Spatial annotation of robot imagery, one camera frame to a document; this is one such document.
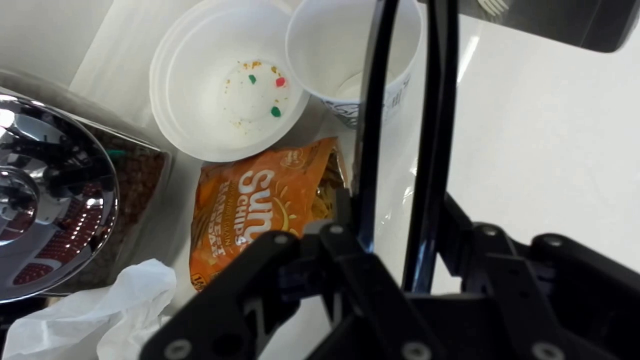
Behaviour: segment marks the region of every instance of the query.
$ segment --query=white tissue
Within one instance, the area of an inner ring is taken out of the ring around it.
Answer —
[[[133,360],[165,318],[176,272],[146,260],[119,272],[110,287],[76,292],[13,321],[3,360]]]

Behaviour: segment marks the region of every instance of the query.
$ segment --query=chrome surface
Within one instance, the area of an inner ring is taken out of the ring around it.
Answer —
[[[108,240],[113,164],[66,114],[0,88],[0,301],[76,273]]]

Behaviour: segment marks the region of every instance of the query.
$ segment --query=white bowl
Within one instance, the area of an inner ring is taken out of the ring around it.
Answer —
[[[161,134],[207,161],[277,142],[307,102],[286,66],[286,24],[287,13],[270,1],[203,1],[177,17],[149,67]]]

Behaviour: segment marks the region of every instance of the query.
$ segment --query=orange snack bag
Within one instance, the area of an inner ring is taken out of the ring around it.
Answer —
[[[335,138],[203,165],[192,222],[192,284],[202,289],[267,230],[302,235],[307,222],[332,217],[342,168]]]

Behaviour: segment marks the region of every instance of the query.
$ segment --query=white paper cup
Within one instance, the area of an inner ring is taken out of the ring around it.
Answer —
[[[280,139],[307,94],[286,66],[287,13],[267,0],[202,1],[160,42],[149,102],[161,134],[207,160],[247,158]]]
[[[286,27],[286,59],[297,81],[356,125],[361,72],[377,0],[302,0]],[[397,107],[420,42],[416,0],[399,0],[388,58],[384,118]]]

